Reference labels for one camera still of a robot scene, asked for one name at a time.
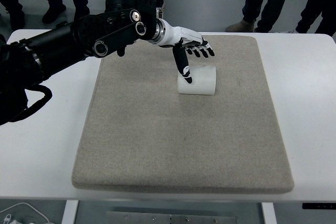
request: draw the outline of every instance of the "white cable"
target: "white cable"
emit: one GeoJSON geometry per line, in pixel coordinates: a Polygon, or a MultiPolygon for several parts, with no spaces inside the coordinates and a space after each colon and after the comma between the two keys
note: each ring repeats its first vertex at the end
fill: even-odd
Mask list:
{"type": "Polygon", "coordinates": [[[50,222],[49,219],[47,218],[47,216],[45,216],[44,214],[42,214],[40,211],[38,211],[38,210],[37,210],[35,207],[33,207],[32,205],[30,205],[30,204],[28,204],[28,203],[25,203],[25,202],[21,202],[21,203],[12,205],[11,207],[8,207],[8,208],[6,208],[6,209],[4,209],[4,210],[1,210],[1,211],[0,211],[0,214],[1,214],[2,212],[5,212],[5,211],[7,211],[7,210],[13,208],[13,207],[18,206],[18,205],[27,205],[28,207],[31,207],[31,208],[32,208],[33,210],[35,210],[38,214],[40,214],[43,218],[45,218],[45,219],[47,220],[47,222],[50,222]]]}

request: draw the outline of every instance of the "black robotic arm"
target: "black robotic arm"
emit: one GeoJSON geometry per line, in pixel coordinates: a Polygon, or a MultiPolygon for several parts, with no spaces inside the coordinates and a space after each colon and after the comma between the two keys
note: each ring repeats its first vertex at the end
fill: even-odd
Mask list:
{"type": "Polygon", "coordinates": [[[154,1],[106,0],[102,14],[10,45],[0,40],[0,125],[27,118],[50,100],[51,91],[40,85],[44,80],[90,56],[102,58],[115,51],[123,56],[125,47],[137,39],[172,47],[177,68],[189,83],[185,51],[200,50],[205,56],[206,49],[214,55],[199,33],[156,19],[154,1]],[[25,89],[45,96],[28,108],[25,89]]]}

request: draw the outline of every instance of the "white table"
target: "white table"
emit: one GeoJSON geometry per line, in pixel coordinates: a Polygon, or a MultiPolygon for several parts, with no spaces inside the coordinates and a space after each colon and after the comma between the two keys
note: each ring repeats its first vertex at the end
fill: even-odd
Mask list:
{"type": "MultiPolygon", "coordinates": [[[[8,42],[44,31],[18,30],[8,42]]],[[[333,39],[314,34],[203,34],[257,39],[295,181],[292,192],[142,194],[74,188],[72,167],[100,64],[99,59],[91,57],[43,83],[54,96],[41,111],[24,121],[0,126],[0,197],[335,202],[336,45],[333,39]]],[[[28,98],[34,101],[40,97],[29,93],[28,98]]]]}

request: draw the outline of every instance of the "beige felt pad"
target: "beige felt pad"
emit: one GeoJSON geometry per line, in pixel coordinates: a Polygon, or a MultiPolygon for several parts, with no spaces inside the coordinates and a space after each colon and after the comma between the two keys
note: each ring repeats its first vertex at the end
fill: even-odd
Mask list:
{"type": "Polygon", "coordinates": [[[293,179],[257,42],[205,36],[214,95],[177,92],[171,48],[138,40],[102,60],[72,183],[153,193],[285,193],[293,179]]]}

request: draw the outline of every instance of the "sneaker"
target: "sneaker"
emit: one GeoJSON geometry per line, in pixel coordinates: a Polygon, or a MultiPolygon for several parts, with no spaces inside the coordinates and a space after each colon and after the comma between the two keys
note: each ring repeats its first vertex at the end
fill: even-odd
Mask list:
{"type": "Polygon", "coordinates": [[[84,8],[76,8],[74,20],[79,20],[90,14],[90,9],[86,6],[84,8]]]}
{"type": "Polygon", "coordinates": [[[164,3],[162,7],[156,8],[156,18],[163,18],[164,3]]]}
{"type": "Polygon", "coordinates": [[[11,19],[10,26],[12,27],[12,30],[16,31],[16,30],[24,28],[26,24],[25,23],[25,13],[22,10],[18,12],[9,13],[9,17],[11,19]]]}
{"type": "Polygon", "coordinates": [[[45,13],[45,15],[42,18],[42,22],[44,24],[50,24],[52,22],[54,22],[58,15],[60,15],[62,12],[64,12],[66,10],[66,6],[65,5],[61,5],[60,7],[57,8],[49,8],[48,11],[45,13]]]}
{"type": "Polygon", "coordinates": [[[228,33],[252,33],[253,28],[254,22],[248,23],[242,19],[240,22],[226,27],[225,31],[228,33]]]}
{"type": "Polygon", "coordinates": [[[296,30],[293,31],[276,31],[276,34],[298,34],[296,30]]]}

